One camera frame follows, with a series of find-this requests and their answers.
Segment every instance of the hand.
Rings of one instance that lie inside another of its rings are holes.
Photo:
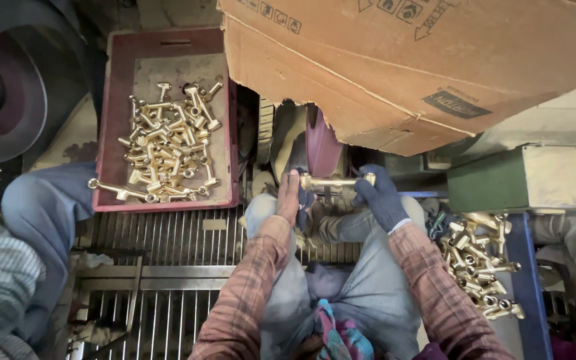
[[[288,220],[291,226],[294,225],[297,211],[299,211],[299,183],[297,170],[291,170],[290,174],[284,172],[277,193],[276,214]]]
[[[406,214],[397,188],[392,183],[386,169],[373,164],[359,168],[359,175],[361,176],[368,172],[377,175],[374,187],[364,179],[358,180],[355,184],[357,196],[353,200],[353,205],[357,206],[363,202],[368,202],[372,216],[390,234],[400,221],[410,217]]]

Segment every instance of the blue jeans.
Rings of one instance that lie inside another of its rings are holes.
[[[424,228],[423,210],[416,200],[402,198],[414,224]],[[262,194],[246,210],[248,237],[263,221],[275,214],[276,198]],[[343,217],[326,217],[319,234],[327,243],[364,242],[362,253],[338,298],[332,302],[335,319],[354,319],[357,328],[380,348],[398,359],[419,353],[417,332],[420,315],[406,277],[388,247],[388,234],[370,210]],[[296,244],[291,243],[289,254]],[[261,358],[285,359],[311,335],[317,326],[308,295],[306,275],[294,256],[277,274],[270,293],[261,331]]]
[[[9,232],[27,242],[46,266],[17,335],[31,346],[46,332],[68,278],[68,252],[75,241],[75,223],[91,217],[94,163],[76,163],[38,170],[16,178],[4,192],[1,212]]]

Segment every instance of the plaid shirt sleeve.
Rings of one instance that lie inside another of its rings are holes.
[[[514,359],[500,344],[487,319],[455,284],[437,246],[413,223],[390,235],[390,249],[419,304],[428,340],[449,359]]]
[[[221,289],[190,359],[258,359],[259,324],[277,271],[287,263],[291,226],[269,217],[246,244],[246,254]]]

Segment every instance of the torn cardboard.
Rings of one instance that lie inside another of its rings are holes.
[[[576,88],[576,2],[219,0],[230,77],[413,155]]]

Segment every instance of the colorful cloth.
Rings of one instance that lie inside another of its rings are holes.
[[[317,304],[317,316],[321,321],[324,347],[317,356],[320,360],[364,360],[373,359],[370,341],[362,335],[351,319],[336,322],[332,307],[326,299]]]

